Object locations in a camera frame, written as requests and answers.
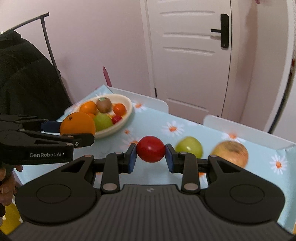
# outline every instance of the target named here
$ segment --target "pink pencil-shaped object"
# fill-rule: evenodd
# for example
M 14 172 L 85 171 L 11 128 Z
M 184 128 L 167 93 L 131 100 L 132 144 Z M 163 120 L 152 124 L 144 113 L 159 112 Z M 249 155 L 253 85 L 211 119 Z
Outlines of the pink pencil-shaped object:
M 104 66 L 103 66 L 103 73 L 104 73 L 104 76 L 105 76 L 105 80 L 106 80 L 107 86 L 112 87 L 112 84 L 111 84 L 111 81 L 110 81 L 108 72 L 107 72 L 107 70 L 105 69 Z

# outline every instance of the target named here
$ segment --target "cream oval bowl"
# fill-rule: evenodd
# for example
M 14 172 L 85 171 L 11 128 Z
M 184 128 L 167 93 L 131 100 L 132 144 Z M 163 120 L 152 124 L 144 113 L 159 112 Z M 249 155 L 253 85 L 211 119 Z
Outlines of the cream oval bowl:
M 126 114 L 122 117 L 122 119 L 119 122 L 115 123 L 114 125 L 110 126 L 109 128 L 101 130 L 101 131 L 97 131 L 94 136 L 97 139 L 109 136 L 109 135 L 119 131 L 126 124 L 129 117 L 131 116 L 131 113 L 133 112 L 133 104 L 132 104 L 131 100 L 128 97 L 126 97 L 124 95 L 119 95 L 119 94 L 105 94 L 105 95 L 96 96 L 94 98 L 84 101 L 81 105 L 83 105 L 87 101 L 93 101 L 96 103 L 97 99 L 101 98 L 101 97 L 107 97 L 112 102 L 112 104 L 114 104 L 114 103 L 124 104 L 124 106 L 126 107 Z M 74 109 L 73 112 L 79 111 L 80 106 L 77 107 L 76 109 Z

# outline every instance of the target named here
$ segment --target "floral tablecloth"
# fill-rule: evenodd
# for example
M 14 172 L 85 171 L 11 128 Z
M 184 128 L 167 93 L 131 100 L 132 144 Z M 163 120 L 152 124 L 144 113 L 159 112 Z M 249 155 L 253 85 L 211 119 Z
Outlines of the floral tablecloth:
M 74 108 L 86 100 L 106 93 L 111 93 L 111 91 L 106 86 L 101 86 L 83 100 L 68 108 L 58 121 L 62 121 Z M 134 111 L 127 124 L 117 133 L 95 140 L 90 147 L 75 149 L 74 159 L 85 154 L 92 154 L 95 158 L 104 158 L 112 152 L 125 152 L 131 143 L 137 144 L 142 137 L 148 135 L 156 136 L 164 144 L 170 143 L 173 147 L 185 136 L 193 136 L 202 144 L 202 158 L 207 158 L 212 149 L 223 140 L 229 139 L 241 142 L 249 153 L 249 162 L 246 169 L 273 182 L 283 190 L 286 204 L 278 222 L 292 232 L 295 223 L 294 212 L 296 211 L 296 198 L 294 198 L 293 192 L 296 187 L 294 177 L 296 170 L 296 163 L 294 161 L 296 157 L 295 147 L 276 151 L 238 138 L 235 134 L 223 133 L 155 109 L 147 108 L 144 103 L 140 103 L 136 99 L 131 99 L 131 101 L 133 102 Z M 60 164 L 53 164 L 50 166 L 50 170 L 58 166 Z M 95 187 L 100 186 L 101 177 L 102 175 L 98 173 L 94 184 Z M 129 183 L 146 185 L 177 184 L 180 187 L 181 179 L 181 174 L 171 174 L 168 171 L 164 158 L 157 163 L 147 163 L 138 157 L 133 173 L 120 174 L 120 186 L 122 187 L 124 184 Z M 207 180 L 204 175 L 200 175 L 200 183 L 202 188 L 207 187 Z

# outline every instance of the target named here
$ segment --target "ribbed gray surface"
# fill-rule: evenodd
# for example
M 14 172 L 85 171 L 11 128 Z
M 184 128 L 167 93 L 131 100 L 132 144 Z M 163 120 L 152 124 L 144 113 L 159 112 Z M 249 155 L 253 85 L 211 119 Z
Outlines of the ribbed gray surface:
M 224 222 L 209 213 L 199 197 L 181 194 L 174 185 L 153 186 L 153 189 L 125 185 L 117 194 L 104 195 L 89 214 L 75 222 L 57 227 L 25 222 L 10 238 L 13 241 L 285 241 L 291 238 L 276 223 L 236 226 Z

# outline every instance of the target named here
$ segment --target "door panel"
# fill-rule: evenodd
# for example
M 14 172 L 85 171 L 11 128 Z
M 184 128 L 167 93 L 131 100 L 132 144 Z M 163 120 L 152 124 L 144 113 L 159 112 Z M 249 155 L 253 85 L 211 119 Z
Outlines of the door panel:
M 229 1 L 147 0 L 158 98 L 170 113 L 202 123 L 221 115 L 231 53 Z M 229 48 L 221 48 L 220 15 L 228 14 Z

